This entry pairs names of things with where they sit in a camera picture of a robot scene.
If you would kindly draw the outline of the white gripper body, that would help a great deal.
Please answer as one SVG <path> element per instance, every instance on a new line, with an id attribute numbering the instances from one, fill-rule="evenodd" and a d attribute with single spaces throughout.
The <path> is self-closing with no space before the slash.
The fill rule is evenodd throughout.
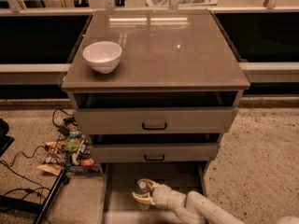
<path id="1" fill-rule="evenodd" d="M 171 191 L 172 189 L 167 185 L 158 184 L 156 187 L 153 188 L 153 192 L 152 192 L 153 204 L 157 208 L 166 209 Z"/>

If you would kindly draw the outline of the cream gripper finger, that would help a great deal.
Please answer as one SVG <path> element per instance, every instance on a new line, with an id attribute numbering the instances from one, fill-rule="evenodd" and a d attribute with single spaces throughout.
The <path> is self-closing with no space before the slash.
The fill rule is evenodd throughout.
<path id="1" fill-rule="evenodd" d="M 137 193 L 133 192 L 132 195 L 133 195 L 133 198 L 139 203 L 143 203 L 143 204 L 147 204 L 147 205 L 155 205 L 153 197 L 151 196 L 151 194 L 149 192 L 144 193 L 144 194 L 137 194 Z"/>
<path id="2" fill-rule="evenodd" d="M 158 186 L 158 183 L 147 178 L 142 178 L 139 180 L 139 188 L 143 193 L 153 192 L 154 189 Z"/>

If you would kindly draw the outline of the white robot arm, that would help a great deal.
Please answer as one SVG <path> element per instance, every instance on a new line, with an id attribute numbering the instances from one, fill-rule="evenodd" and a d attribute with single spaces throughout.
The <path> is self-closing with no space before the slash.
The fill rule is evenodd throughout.
<path id="1" fill-rule="evenodd" d="M 196 191 L 183 194 L 147 178 L 137 185 L 142 190 L 142 194 L 132 193 L 137 202 L 172 211 L 186 224 L 205 224 L 206 219 L 210 224 L 245 224 Z"/>

